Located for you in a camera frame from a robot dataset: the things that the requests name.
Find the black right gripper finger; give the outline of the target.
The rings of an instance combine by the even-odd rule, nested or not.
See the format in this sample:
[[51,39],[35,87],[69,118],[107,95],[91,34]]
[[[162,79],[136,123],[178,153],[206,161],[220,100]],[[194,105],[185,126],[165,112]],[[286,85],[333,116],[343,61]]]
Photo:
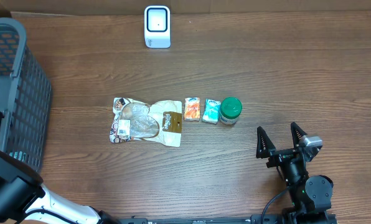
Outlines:
[[297,124],[296,122],[291,123],[291,134],[293,139],[293,146],[298,147],[301,138],[307,135]]
[[275,152],[275,145],[261,126],[257,128],[257,140],[256,158],[268,158]]

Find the green lid jar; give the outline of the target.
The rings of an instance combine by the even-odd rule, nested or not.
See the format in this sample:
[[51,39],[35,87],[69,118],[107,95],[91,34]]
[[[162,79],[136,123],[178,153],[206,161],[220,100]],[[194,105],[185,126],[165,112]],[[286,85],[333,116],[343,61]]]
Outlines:
[[226,125],[235,124],[242,112],[242,103],[238,98],[228,97],[220,105],[219,121]]

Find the teal tissue packet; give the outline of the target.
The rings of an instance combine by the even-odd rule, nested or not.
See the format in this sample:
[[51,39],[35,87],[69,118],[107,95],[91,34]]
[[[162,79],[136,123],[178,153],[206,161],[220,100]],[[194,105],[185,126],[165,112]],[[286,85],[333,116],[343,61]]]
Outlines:
[[219,111],[220,111],[220,101],[215,101],[211,99],[205,100],[205,110],[202,116],[202,121],[206,123],[217,124]]

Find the orange snack packet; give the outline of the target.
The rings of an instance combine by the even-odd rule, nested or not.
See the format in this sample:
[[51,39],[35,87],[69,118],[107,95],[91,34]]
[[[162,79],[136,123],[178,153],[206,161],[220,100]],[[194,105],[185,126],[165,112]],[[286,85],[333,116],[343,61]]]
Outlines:
[[200,98],[186,98],[184,108],[185,121],[200,120]]

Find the beige snack pouch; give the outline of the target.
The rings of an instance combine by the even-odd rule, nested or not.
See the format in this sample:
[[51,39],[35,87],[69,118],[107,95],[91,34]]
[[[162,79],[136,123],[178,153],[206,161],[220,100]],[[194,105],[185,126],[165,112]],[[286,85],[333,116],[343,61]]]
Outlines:
[[152,141],[179,147],[182,136],[182,102],[173,100],[143,103],[132,98],[113,100],[114,119],[110,141]]

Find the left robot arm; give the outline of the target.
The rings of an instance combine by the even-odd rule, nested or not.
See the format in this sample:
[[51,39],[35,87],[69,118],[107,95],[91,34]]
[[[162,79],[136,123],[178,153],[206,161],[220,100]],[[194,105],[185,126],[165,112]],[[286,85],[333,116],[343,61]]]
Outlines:
[[[0,125],[4,115],[0,112]],[[0,151],[0,223],[119,223],[100,210],[73,203],[53,192],[28,165]]]

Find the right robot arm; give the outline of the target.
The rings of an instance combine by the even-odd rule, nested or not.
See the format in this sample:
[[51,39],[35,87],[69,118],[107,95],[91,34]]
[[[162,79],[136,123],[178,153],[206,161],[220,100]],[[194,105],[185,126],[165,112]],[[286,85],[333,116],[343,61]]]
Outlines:
[[[264,207],[260,223],[336,223],[336,216],[329,215],[333,181],[325,175],[309,176],[307,163],[320,152],[323,143],[319,136],[308,135],[295,122],[291,123],[293,147],[277,150],[266,131],[257,127],[256,158],[267,159],[266,166],[274,167],[286,188],[274,196]],[[269,218],[269,206],[284,194],[289,194],[292,206],[280,215]]]

